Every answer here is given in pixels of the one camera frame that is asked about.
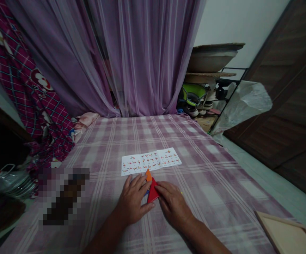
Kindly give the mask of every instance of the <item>person's left hand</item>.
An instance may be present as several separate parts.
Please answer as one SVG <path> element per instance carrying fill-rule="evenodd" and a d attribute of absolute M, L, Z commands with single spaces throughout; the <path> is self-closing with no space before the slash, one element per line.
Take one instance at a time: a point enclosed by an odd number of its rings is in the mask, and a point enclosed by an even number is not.
<path fill-rule="evenodd" d="M 124 226 L 138 222 L 154 207 L 153 203 L 141 205 L 142 198 L 152 184 L 152 181 L 148 181 L 142 185 L 146 177 L 146 175 L 141 176 L 139 174 L 132 182 L 132 175 L 129 175 L 126 179 L 118 204 L 114 209 L 118 219 L 124 223 Z"/>

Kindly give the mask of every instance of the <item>white plastic bag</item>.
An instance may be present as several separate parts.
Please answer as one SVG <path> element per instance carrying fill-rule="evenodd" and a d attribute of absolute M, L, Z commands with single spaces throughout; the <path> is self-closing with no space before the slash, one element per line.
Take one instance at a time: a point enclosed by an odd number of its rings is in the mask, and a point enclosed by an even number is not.
<path fill-rule="evenodd" d="M 233 84 L 229 86 L 228 94 L 232 93 L 234 87 Z M 220 101 L 216 108 L 222 110 L 225 103 Z M 243 80 L 210 134 L 222 133 L 253 116 L 269 111 L 272 105 L 272 100 L 261 83 Z"/>

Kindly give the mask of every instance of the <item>purple sheer curtain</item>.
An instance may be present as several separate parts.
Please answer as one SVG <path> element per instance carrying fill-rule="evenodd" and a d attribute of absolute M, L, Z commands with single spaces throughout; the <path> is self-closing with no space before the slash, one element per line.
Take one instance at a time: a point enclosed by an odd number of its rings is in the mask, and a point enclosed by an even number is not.
<path fill-rule="evenodd" d="M 79 1 L 6 3 L 25 31 L 37 66 L 72 116 L 88 111 L 120 116 L 113 107 L 103 60 L 90 40 L 90 27 L 81 16 Z"/>
<path fill-rule="evenodd" d="M 88 0 L 124 117 L 176 113 L 203 0 Z"/>

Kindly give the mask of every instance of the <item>pixelated area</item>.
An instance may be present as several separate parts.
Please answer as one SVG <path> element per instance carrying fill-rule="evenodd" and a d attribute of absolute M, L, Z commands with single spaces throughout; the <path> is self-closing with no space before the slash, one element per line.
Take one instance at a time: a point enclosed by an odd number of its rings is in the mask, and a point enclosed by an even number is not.
<path fill-rule="evenodd" d="M 39 172 L 39 230 L 83 228 L 89 218 L 89 168 Z"/>

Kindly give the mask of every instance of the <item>finger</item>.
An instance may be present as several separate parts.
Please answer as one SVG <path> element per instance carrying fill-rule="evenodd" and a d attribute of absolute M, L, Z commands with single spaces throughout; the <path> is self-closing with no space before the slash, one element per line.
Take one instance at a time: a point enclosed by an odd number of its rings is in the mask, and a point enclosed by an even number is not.
<path fill-rule="evenodd" d="M 176 191 L 176 186 L 170 182 L 161 181 L 158 182 L 158 185 L 164 187 L 170 193 Z"/>
<path fill-rule="evenodd" d="M 142 197 L 145 196 L 146 191 L 149 189 L 149 187 L 151 186 L 152 181 L 148 181 L 147 183 L 145 183 L 141 188 L 140 188 L 140 195 L 142 195 Z"/>
<path fill-rule="evenodd" d="M 146 181 L 146 175 L 142 176 L 135 184 L 135 188 L 139 190 L 142 187 L 143 182 Z"/>
<path fill-rule="evenodd" d="M 138 174 L 131 182 L 130 187 L 135 186 L 136 182 L 139 181 L 140 177 L 141 177 L 141 174 Z"/>
<path fill-rule="evenodd" d="M 147 214 L 150 210 L 153 209 L 153 207 L 155 207 L 154 203 L 149 203 L 149 204 L 142 205 L 140 207 L 141 216 L 144 216 L 145 214 Z"/>
<path fill-rule="evenodd" d="M 155 189 L 165 198 L 167 202 L 169 202 L 171 193 L 169 193 L 168 190 L 166 190 L 164 187 L 161 187 L 159 185 L 156 185 Z"/>
<path fill-rule="evenodd" d="M 170 212 L 170 207 L 163 197 L 159 197 L 159 203 L 163 212 Z"/>
<path fill-rule="evenodd" d="M 131 179 L 132 179 L 132 175 L 129 175 L 125 181 L 123 190 L 129 187 L 129 184 L 131 183 Z"/>

